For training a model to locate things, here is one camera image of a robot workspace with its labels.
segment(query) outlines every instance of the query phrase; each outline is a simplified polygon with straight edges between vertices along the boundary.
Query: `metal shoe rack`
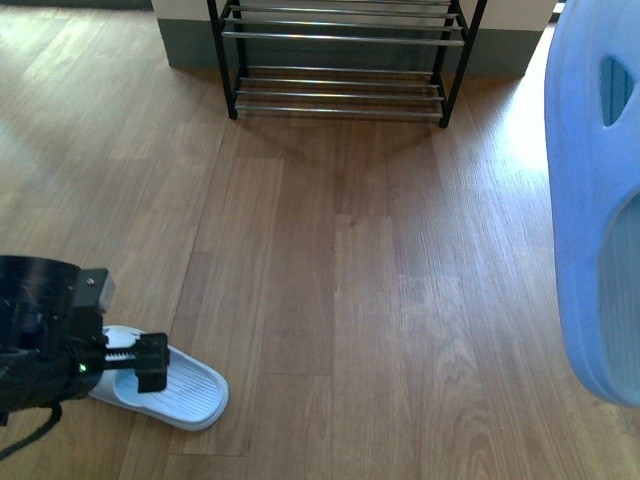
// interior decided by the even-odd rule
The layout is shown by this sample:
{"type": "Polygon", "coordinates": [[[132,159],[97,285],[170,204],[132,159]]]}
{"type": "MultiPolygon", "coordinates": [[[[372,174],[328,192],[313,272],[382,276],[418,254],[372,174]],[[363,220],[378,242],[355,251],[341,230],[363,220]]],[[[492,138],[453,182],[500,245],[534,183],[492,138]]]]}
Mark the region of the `metal shoe rack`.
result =
{"type": "Polygon", "coordinates": [[[237,118],[238,110],[425,117],[444,128],[487,0],[478,0],[471,23],[459,0],[227,0],[220,13],[215,0],[207,3],[229,118],[237,118]],[[233,39],[236,49],[235,78],[224,38],[233,39]],[[253,64],[248,47],[255,42],[262,44],[262,51],[265,45],[268,51],[280,49],[282,55],[271,57],[285,60],[292,42],[306,42],[302,51],[311,62],[253,64]],[[401,46],[403,52],[418,55],[432,47],[432,68],[316,65],[314,57],[321,55],[315,54],[314,45],[319,42],[357,44],[365,59],[375,58],[367,50],[374,44],[401,46]],[[450,48],[458,49],[458,62],[448,86],[442,68],[450,48]]]}

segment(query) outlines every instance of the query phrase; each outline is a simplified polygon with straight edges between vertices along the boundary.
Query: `wooden floor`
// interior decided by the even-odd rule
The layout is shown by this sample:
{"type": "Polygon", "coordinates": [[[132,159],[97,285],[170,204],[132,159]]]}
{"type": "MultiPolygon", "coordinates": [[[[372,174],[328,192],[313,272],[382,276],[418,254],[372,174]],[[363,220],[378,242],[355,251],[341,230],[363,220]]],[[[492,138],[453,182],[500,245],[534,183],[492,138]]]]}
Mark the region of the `wooden floor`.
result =
{"type": "Polygon", "coordinates": [[[170,332],[231,391],[198,433],[66,402],[0,478],[640,478],[640,414],[563,350],[550,34],[524,79],[469,77],[446,130],[233,122],[150,12],[0,7],[2,253],[108,268],[106,323],[170,332]]]}

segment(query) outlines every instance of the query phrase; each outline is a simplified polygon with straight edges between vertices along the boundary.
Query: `slide sandal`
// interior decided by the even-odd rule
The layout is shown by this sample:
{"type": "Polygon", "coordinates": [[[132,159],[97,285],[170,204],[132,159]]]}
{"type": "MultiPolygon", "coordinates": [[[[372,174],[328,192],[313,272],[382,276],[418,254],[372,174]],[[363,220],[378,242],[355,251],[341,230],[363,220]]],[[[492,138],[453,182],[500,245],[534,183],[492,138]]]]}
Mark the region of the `slide sandal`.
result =
{"type": "Polygon", "coordinates": [[[640,407],[639,16],[640,2],[567,2],[545,80],[567,356],[592,394],[627,407],[640,407]]]}
{"type": "MultiPolygon", "coordinates": [[[[104,327],[109,347],[129,347],[140,334],[124,326],[104,327]]],[[[161,392],[138,393],[138,379],[133,369],[105,370],[94,398],[112,405],[144,413],[183,430],[202,430],[222,414],[229,399],[227,382],[212,368],[169,346],[167,388],[161,392]]]]}

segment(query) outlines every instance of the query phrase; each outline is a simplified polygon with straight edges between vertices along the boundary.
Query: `black cable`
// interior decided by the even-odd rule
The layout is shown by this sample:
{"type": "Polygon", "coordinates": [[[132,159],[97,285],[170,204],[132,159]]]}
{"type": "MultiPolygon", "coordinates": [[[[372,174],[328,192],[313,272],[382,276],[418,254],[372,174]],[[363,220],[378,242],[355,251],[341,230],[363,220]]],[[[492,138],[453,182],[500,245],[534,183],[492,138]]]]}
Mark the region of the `black cable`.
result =
{"type": "Polygon", "coordinates": [[[62,418],[62,407],[60,406],[60,404],[57,403],[55,405],[50,405],[49,408],[51,409],[51,416],[49,417],[49,420],[47,420],[42,426],[40,426],[35,432],[33,432],[24,440],[20,440],[19,442],[16,442],[13,445],[10,445],[4,450],[0,451],[0,462],[10,455],[16,453],[18,450],[21,450],[27,445],[32,444],[36,440],[41,439],[44,435],[47,434],[47,432],[49,432],[49,430],[54,427],[56,423],[60,421],[60,418],[62,418]]]}

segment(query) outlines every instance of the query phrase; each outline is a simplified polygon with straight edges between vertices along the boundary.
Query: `baseboard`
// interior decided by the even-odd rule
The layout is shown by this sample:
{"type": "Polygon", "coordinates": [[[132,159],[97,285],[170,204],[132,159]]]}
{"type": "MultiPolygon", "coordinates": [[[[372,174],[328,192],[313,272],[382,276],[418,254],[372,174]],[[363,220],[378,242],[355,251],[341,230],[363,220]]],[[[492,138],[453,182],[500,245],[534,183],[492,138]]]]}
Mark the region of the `baseboard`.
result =
{"type": "MultiPolygon", "coordinates": [[[[196,20],[158,19],[169,64],[174,67],[217,67],[211,24],[196,20]]],[[[482,75],[524,75],[542,32],[481,29],[478,32],[467,72],[482,75]]],[[[227,41],[231,66],[237,65],[233,41],[227,41]]],[[[433,48],[401,45],[362,45],[336,42],[282,41],[247,42],[254,64],[289,64],[305,66],[330,65],[335,68],[384,68],[389,70],[430,70],[433,48]]],[[[457,65],[456,49],[450,49],[444,70],[452,72],[457,65]]]]}

